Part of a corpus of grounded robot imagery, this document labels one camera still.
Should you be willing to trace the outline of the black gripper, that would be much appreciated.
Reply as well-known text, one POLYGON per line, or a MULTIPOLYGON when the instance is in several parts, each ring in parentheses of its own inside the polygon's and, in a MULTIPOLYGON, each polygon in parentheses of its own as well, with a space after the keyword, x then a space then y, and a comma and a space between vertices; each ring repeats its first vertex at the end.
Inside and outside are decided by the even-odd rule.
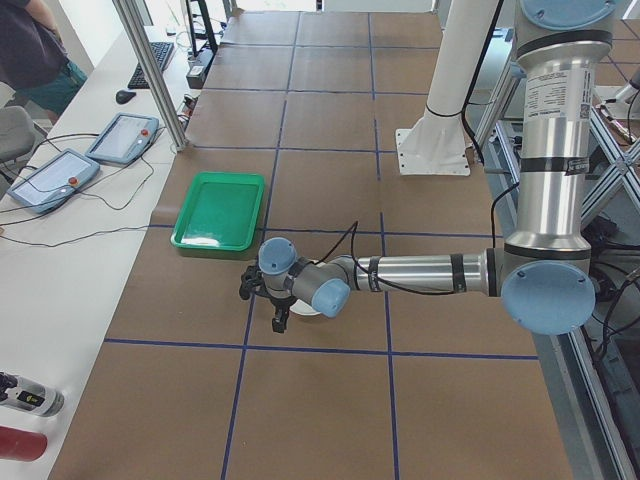
POLYGON ((295 304, 295 298, 293 296, 283 298, 271 297, 270 302, 275 309, 274 317, 272 318, 272 330, 274 332, 285 333, 290 308, 295 304))

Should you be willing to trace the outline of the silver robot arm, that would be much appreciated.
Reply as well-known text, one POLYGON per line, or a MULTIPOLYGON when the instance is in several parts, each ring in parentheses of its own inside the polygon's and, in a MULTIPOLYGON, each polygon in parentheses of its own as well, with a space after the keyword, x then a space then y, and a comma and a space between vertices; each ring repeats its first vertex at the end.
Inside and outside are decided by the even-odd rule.
POLYGON ((596 65, 612 46, 612 1, 519 1, 515 60, 526 77, 517 218, 499 248, 436 256, 300 256, 287 239, 264 242, 242 277, 243 297, 275 308, 274 331, 304 302, 336 316, 354 291, 423 296, 469 291, 501 299, 510 317, 560 335, 592 315, 590 244, 581 234, 596 65))

